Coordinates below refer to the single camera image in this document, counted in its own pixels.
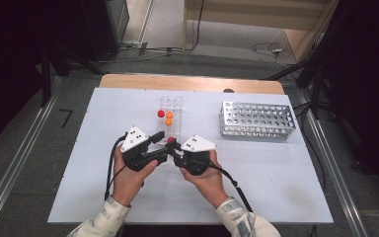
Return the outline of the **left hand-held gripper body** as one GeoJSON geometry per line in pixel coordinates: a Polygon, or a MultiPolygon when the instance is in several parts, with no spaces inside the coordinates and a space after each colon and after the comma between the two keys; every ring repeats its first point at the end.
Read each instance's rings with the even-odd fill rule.
{"type": "Polygon", "coordinates": [[[151,162],[148,161],[150,137],[135,125],[130,128],[120,148],[122,159],[130,170],[139,172],[151,162]]]}

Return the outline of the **clear acrylic tube rack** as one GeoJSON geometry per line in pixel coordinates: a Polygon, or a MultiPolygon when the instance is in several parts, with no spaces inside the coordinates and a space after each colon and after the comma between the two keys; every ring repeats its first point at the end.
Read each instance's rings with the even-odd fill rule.
{"type": "Polygon", "coordinates": [[[182,106],[183,106],[183,98],[182,97],[172,97],[172,96],[161,96],[159,98],[159,110],[165,111],[165,118],[163,126],[159,126],[157,124],[158,131],[164,131],[165,137],[160,141],[160,144],[166,144],[168,141],[168,137],[175,137],[177,140],[181,137],[181,122],[182,122],[182,106]],[[165,129],[165,119],[166,113],[173,113],[173,125],[172,131],[167,132],[165,129]]]}

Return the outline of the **person's left hand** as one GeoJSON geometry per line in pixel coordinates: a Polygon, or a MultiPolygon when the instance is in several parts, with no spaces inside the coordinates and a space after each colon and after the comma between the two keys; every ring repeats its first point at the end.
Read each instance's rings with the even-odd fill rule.
{"type": "Polygon", "coordinates": [[[114,189],[112,198],[123,206],[130,206],[138,194],[144,180],[154,172],[158,161],[147,164],[141,171],[130,170],[122,159],[122,153],[117,149],[114,153],[114,189]]]}

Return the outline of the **black metal stand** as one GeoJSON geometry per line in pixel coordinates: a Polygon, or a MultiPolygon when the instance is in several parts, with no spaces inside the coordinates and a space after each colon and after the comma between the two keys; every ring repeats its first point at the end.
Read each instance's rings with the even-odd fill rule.
{"type": "Polygon", "coordinates": [[[311,110],[314,119],[319,118],[319,95],[321,86],[323,85],[323,61],[325,51],[331,43],[334,35],[335,34],[333,32],[326,31],[318,46],[306,59],[295,65],[288,66],[286,69],[283,69],[282,71],[267,77],[267,80],[269,81],[276,81],[292,72],[302,69],[299,77],[295,80],[295,84],[299,89],[304,89],[310,83],[313,83],[311,103],[309,104],[308,108],[311,110]]]}
{"type": "Polygon", "coordinates": [[[81,57],[77,53],[70,50],[68,47],[60,43],[46,42],[40,46],[40,65],[41,65],[41,90],[42,99],[41,107],[46,106],[52,96],[51,82],[50,82],[50,66],[53,66],[56,73],[60,76],[68,76],[70,67],[66,61],[71,58],[78,62],[90,71],[105,75],[99,67],[93,65],[91,62],[81,57]]]}

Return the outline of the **aluminium floor rail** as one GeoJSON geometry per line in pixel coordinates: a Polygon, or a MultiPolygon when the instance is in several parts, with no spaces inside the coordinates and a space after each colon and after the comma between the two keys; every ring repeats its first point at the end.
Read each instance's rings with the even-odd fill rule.
{"type": "Polygon", "coordinates": [[[51,83],[51,90],[53,94],[50,96],[48,102],[38,110],[38,113],[30,126],[28,133],[23,139],[20,147],[14,155],[9,167],[4,173],[3,178],[0,180],[0,211],[4,206],[11,190],[13,189],[25,163],[27,162],[32,148],[34,147],[38,136],[45,124],[54,103],[59,95],[60,88],[63,82],[60,76],[56,76],[51,83]]]}
{"type": "Polygon", "coordinates": [[[368,231],[361,218],[359,210],[353,200],[347,183],[341,173],[334,153],[329,145],[328,139],[321,127],[318,119],[308,112],[307,121],[313,131],[314,138],[321,152],[321,157],[326,165],[328,174],[339,198],[343,214],[348,222],[351,233],[354,237],[369,237],[368,231]]]}

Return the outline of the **wooden table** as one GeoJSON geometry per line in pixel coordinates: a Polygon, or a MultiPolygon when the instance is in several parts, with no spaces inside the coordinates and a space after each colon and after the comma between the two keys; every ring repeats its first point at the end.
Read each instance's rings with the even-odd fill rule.
{"type": "Polygon", "coordinates": [[[277,81],[182,75],[106,74],[100,87],[203,92],[223,92],[230,88],[235,93],[284,94],[282,85],[277,81]]]}

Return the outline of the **white table board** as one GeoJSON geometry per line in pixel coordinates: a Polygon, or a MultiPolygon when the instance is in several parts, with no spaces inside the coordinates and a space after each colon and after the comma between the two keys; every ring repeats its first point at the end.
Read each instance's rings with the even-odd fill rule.
{"type": "MultiPolygon", "coordinates": [[[[48,220],[80,223],[95,216],[105,199],[110,154],[133,125],[148,135],[157,129],[161,90],[95,89],[66,166],[48,220]]],[[[305,141],[294,131],[282,141],[248,141],[219,132],[224,101],[286,105],[285,95],[180,91],[181,139],[197,134],[218,145],[218,160],[230,173],[228,195],[244,194],[255,213],[273,223],[330,223],[332,215],[305,141]]],[[[146,179],[126,217],[129,224],[216,224],[213,207],[187,182],[173,161],[146,179]]]]}

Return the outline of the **perforated metal tube rack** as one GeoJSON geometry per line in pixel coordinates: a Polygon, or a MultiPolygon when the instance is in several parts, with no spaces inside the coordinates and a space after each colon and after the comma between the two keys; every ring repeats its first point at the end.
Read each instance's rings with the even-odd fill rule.
{"type": "Polygon", "coordinates": [[[296,129],[286,105],[224,101],[219,119],[220,133],[230,137],[285,140],[296,129]]]}

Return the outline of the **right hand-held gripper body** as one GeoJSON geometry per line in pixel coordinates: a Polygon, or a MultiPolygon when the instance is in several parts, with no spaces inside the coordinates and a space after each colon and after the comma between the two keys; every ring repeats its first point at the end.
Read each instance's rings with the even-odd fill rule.
{"type": "Polygon", "coordinates": [[[181,144],[181,148],[182,150],[178,150],[178,152],[183,155],[185,164],[175,165],[179,168],[185,168],[193,176],[200,176],[209,166],[209,152],[217,149],[218,145],[195,134],[181,144]]]}

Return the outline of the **black curtain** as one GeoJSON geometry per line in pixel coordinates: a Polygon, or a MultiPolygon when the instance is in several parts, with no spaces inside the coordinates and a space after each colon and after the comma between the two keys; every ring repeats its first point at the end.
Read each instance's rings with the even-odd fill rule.
{"type": "Polygon", "coordinates": [[[324,63],[329,98],[355,157],[379,175],[379,0],[340,0],[334,19],[324,63]]]}
{"type": "Polygon", "coordinates": [[[69,73],[58,48],[72,0],[0,0],[0,134],[24,104],[49,79],[37,65],[50,61],[61,75],[69,73]]]}

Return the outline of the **light wooden shelf unit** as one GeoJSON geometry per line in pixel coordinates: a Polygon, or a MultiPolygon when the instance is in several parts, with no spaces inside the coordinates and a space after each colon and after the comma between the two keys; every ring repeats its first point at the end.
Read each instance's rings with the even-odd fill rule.
{"type": "Polygon", "coordinates": [[[327,30],[340,0],[184,0],[183,42],[187,44],[187,21],[284,29],[297,61],[306,58],[312,44],[327,30]]]}

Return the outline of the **dark cabinet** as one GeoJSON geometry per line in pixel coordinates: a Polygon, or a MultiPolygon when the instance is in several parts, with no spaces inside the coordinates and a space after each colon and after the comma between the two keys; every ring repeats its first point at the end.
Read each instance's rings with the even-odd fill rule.
{"type": "Polygon", "coordinates": [[[126,0],[81,0],[95,59],[117,54],[129,22],[126,0]]]}

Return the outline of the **person's right hand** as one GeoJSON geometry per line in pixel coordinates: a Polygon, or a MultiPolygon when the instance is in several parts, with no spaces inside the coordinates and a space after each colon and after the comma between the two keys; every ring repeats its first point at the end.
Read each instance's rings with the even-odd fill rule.
{"type": "Polygon", "coordinates": [[[208,167],[200,176],[193,176],[185,168],[180,169],[184,178],[194,184],[201,195],[217,209],[229,196],[226,194],[222,174],[217,169],[208,167]]]}

